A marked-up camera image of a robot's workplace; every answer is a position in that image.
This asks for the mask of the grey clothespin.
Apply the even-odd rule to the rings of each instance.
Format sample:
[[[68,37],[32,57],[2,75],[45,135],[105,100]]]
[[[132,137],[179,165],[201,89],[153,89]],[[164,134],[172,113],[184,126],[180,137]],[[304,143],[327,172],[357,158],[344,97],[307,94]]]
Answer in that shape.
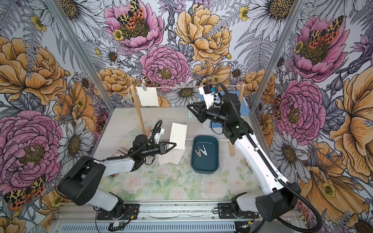
[[[144,91],[147,91],[146,78],[143,75],[141,76],[141,87]]]

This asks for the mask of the aluminium front rail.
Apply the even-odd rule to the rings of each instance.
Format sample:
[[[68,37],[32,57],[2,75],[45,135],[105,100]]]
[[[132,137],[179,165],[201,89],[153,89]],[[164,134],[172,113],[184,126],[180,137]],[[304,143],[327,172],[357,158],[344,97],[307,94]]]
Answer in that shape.
[[[246,218],[224,217],[219,204],[230,201],[134,201],[125,202],[122,219],[104,217],[91,206],[63,204],[51,224],[51,233],[108,233],[109,227],[122,233],[291,233],[277,220],[265,222],[258,213]]]

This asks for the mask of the blue lidded storage box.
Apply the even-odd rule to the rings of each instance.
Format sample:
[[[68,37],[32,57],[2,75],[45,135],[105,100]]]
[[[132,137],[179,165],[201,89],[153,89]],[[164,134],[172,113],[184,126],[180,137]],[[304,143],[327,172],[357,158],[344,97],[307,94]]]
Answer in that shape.
[[[229,91],[229,95],[220,91],[200,94],[201,101],[193,105],[198,121],[209,120],[212,124],[228,125],[238,121],[237,114],[245,117],[250,113],[249,107],[240,99],[239,91]]]

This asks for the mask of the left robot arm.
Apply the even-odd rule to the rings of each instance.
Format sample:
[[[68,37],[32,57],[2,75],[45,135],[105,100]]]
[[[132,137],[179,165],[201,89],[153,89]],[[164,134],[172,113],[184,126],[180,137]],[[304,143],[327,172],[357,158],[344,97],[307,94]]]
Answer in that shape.
[[[95,206],[108,212],[124,212],[123,200],[99,188],[102,178],[121,172],[138,170],[148,156],[163,155],[177,146],[173,142],[157,142],[146,135],[136,136],[126,155],[103,161],[83,156],[58,183],[57,191],[78,206]]]

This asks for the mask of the white postcard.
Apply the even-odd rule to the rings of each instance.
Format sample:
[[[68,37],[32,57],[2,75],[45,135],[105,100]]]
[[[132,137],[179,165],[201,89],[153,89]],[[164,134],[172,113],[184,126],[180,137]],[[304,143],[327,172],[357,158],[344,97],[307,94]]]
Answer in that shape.
[[[171,152],[173,153],[173,161],[172,163],[175,164],[175,165],[178,165],[184,155],[184,153],[186,152],[187,150],[187,147],[185,147],[184,149],[173,149]]]
[[[144,90],[142,87],[137,87],[136,90],[141,106],[159,106],[158,95],[155,87],[147,87],[146,90]]]
[[[170,142],[176,143],[175,149],[183,150],[186,143],[187,125],[172,123]]]
[[[168,163],[173,163],[174,162],[173,152],[170,151],[165,154],[158,155],[158,161],[159,161],[160,166],[168,164]]]

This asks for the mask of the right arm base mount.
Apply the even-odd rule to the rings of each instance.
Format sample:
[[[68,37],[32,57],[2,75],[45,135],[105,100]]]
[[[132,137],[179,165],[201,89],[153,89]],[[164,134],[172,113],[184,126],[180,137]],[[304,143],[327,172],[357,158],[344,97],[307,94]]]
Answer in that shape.
[[[234,203],[218,203],[213,209],[213,213],[219,216],[219,219],[256,219],[259,214],[251,211],[239,210],[238,205]]]

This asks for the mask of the red white small box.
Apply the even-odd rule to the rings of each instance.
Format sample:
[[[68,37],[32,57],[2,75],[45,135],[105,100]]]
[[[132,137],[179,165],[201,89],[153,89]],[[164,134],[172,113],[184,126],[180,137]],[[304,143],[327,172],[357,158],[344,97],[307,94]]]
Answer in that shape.
[[[128,151],[127,150],[124,150],[122,148],[119,148],[117,150],[115,150],[113,153],[112,153],[112,157],[123,157],[123,156],[126,156],[128,154]]]

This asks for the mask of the dark teal tray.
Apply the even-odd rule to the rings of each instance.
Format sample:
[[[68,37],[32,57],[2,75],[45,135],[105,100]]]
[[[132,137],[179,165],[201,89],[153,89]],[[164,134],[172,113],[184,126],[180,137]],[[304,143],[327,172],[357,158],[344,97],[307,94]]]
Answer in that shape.
[[[213,136],[196,136],[193,140],[191,167],[199,174],[213,174],[219,168],[219,142]]]

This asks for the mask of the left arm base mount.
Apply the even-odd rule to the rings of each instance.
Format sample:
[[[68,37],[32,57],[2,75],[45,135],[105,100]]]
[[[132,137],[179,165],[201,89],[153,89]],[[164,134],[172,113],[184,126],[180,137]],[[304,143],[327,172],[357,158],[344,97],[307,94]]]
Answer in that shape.
[[[139,204],[124,203],[116,206],[112,211],[99,209],[97,220],[136,220],[139,214]]]

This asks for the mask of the pink clothespin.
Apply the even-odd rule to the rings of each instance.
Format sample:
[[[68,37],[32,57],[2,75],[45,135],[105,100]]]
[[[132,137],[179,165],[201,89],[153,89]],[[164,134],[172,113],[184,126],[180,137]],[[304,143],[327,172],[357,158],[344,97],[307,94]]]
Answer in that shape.
[[[201,149],[200,147],[198,146],[198,149],[197,150],[194,150],[195,153],[197,154],[198,157],[202,157],[202,152],[201,152]]]

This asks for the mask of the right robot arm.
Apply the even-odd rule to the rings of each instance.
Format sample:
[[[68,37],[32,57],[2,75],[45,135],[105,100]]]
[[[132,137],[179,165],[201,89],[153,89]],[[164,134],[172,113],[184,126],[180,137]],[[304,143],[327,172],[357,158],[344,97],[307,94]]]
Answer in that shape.
[[[241,118],[240,106],[238,96],[229,93],[222,96],[220,106],[196,102],[187,108],[201,123],[206,120],[220,123],[225,137],[244,155],[255,173],[264,194],[256,198],[237,196],[234,202],[239,210],[257,212],[271,222],[295,208],[301,188],[298,183],[288,181],[263,152],[253,130]]]

